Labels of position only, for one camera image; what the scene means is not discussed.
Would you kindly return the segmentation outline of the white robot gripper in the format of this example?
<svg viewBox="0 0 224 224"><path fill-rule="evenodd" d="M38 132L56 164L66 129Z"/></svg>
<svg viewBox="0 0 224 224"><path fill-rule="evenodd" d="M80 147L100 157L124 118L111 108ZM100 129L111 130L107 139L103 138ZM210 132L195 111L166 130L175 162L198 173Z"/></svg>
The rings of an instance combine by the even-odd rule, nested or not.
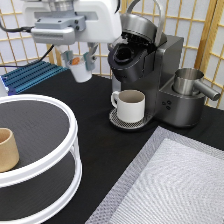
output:
<svg viewBox="0 0 224 224"><path fill-rule="evenodd" d="M31 29L41 17L67 18L84 16L86 28L76 33L75 42L112 43L122 32L120 0L22 0L25 22ZM63 53L65 64L73 59L73 51ZM92 51L83 55L88 71L95 69Z"/></svg>

